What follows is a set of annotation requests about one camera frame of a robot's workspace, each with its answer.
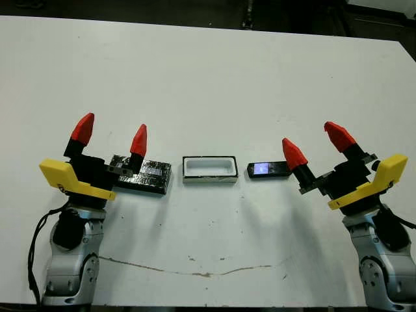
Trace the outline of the left gripper, yellow mount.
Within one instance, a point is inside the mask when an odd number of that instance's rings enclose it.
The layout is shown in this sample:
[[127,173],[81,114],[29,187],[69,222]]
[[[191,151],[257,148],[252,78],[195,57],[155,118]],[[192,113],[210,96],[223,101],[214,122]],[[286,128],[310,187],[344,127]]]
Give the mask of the left gripper, yellow mount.
[[142,124],[136,132],[128,167],[105,164],[103,159],[81,155],[88,145],[94,126],[94,113],[89,112],[75,126],[64,156],[76,156],[68,162],[44,159],[39,167],[48,184],[68,196],[72,206],[104,209],[108,201],[115,200],[113,188],[121,176],[140,172],[147,152],[147,126]]

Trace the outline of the right gripper, yellow mount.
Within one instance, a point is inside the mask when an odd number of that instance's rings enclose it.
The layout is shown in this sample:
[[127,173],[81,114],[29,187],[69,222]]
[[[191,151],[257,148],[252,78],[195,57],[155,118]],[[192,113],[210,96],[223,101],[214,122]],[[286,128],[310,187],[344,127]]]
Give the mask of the right gripper, yellow mount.
[[347,161],[318,177],[308,167],[308,160],[300,148],[288,138],[282,140],[287,166],[297,178],[301,194],[319,189],[322,195],[330,197],[330,209],[347,209],[346,214],[351,215],[365,210],[380,194],[400,181],[407,156],[395,154],[380,161],[375,154],[364,152],[344,127],[326,122],[324,130]]

